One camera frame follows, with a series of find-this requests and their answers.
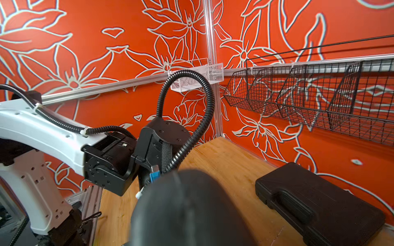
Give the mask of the claw hammer red black handle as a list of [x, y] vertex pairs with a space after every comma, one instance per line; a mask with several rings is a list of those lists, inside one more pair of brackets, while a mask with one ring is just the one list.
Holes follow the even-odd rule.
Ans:
[[256, 246], [224, 188], [199, 170], [174, 171], [142, 192], [128, 246]]

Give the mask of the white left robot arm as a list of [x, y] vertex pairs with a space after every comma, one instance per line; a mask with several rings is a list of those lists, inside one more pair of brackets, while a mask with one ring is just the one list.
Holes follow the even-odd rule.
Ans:
[[86, 246], [85, 225], [92, 221], [61, 196], [45, 155], [122, 196], [135, 179], [143, 188], [176, 169], [196, 142], [183, 126], [161, 116], [134, 137], [120, 126], [90, 128], [47, 110], [38, 92], [1, 89], [13, 94], [1, 103], [1, 178], [41, 246]]

